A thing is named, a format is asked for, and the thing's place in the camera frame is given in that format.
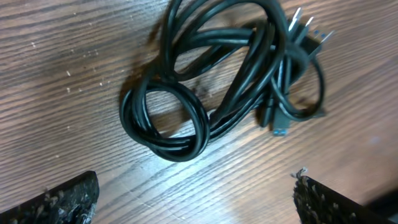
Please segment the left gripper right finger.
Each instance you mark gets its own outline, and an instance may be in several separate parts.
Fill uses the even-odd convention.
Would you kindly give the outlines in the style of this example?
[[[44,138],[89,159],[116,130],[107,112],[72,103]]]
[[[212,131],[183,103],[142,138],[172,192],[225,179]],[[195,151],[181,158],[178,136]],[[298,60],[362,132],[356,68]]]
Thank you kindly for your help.
[[[320,182],[306,176],[304,167],[291,174],[295,178],[293,200],[301,223],[316,224],[395,224],[397,190],[360,205]]]

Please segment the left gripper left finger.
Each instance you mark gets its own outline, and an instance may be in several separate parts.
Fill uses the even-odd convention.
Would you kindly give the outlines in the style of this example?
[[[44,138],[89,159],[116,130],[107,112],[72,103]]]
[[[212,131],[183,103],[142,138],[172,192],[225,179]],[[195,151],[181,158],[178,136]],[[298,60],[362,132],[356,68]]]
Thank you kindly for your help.
[[[86,171],[1,213],[1,223],[90,224],[100,194],[96,172]]]

